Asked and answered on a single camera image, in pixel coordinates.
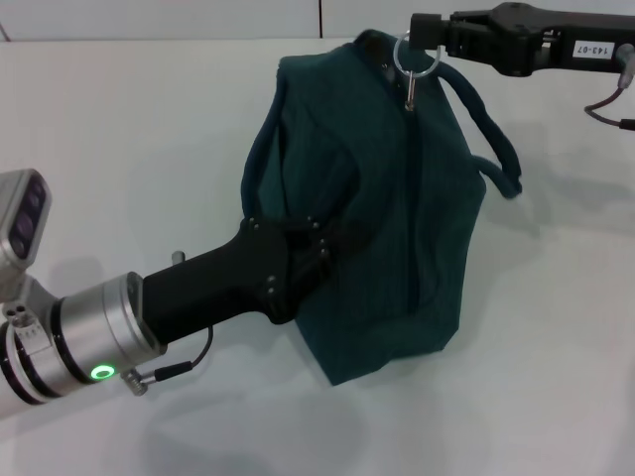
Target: dark green fabric bag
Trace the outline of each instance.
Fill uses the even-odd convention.
[[[450,66],[419,79],[415,111],[405,110],[394,42],[369,31],[324,55],[282,59],[242,182],[247,217],[357,221],[373,233],[296,317],[334,385],[445,347],[458,328],[467,248],[485,193],[481,174],[507,198],[521,191],[513,147]],[[407,45],[400,59],[412,70],[432,63]],[[502,169],[469,152],[440,78]]]

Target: black cable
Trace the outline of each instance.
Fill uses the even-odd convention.
[[[599,101],[596,104],[591,104],[590,106],[586,106],[584,108],[584,112],[586,114],[588,114],[589,116],[591,116],[596,121],[602,122],[604,124],[608,124],[609,126],[620,127],[622,125],[620,121],[614,121],[612,119],[607,119],[606,117],[600,116],[599,114],[597,114],[596,112],[593,112],[593,111],[595,111],[597,109],[600,109],[600,108],[602,108],[604,106],[608,106],[610,103],[615,101],[615,99],[617,99],[619,96],[621,96],[622,92],[624,92],[624,89],[621,89],[621,88],[617,89],[613,94],[611,94],[609,97],[607,97],[603,101]]]
[[[207,328],[207,341],[205,346],[193,361],[181,362],[180,364],[169,365],[168,367],[161,367],[154,371],[155,380],[157,382],[163,382],[164,380],[172,379],[185,372],[190,372],[195,366],[197,366],[207,354],[209,347],[211,347],[211,341],[214,336],[214,330],[212,327]]]

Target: metal key ring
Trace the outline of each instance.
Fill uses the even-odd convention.
[[[412,75],[413,78],[427,76],[428,74],[433,72],[435,69],[437,69],[437,66],[439,66],[439,63],[441,62],[441,54],[442,54],[441,45],[437,47],[437,57],[435,58],[435,62],[433,62],[433,65],[430,66],[428,69],[421,72],[405,71],[402,68],[401,63],[399,62],[399,47],[404,42],[404,40],[406,40],[409,37],[410,37],[410,30],[408,30],[405,35],[402,35],[399,38],[399,40],[397,40],[397,43],[395,43],[395,48],[393,50],[393,62],[395,63],[395,66],[397,67],[397,69],[399,69],[399,71],[405,76]]]

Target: white wall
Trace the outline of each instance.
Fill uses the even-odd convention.
[[[13,41],[317,38],[318,0],[0,0]]]
[[[459,10],[486,10],[503,0],[322,0],[325,37],[351,37],[367,28],[392,34],[405,33],[413,13],[440,13],[445,17]],[[533,0],[535,7],[550,10],[635,14],[635,2],[624,0]]]

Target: green led light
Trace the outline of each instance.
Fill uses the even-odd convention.
[[[115,368],[110,365],[98,365],[90,372],[93,380],[104,380],[113,375],[115,375]]]

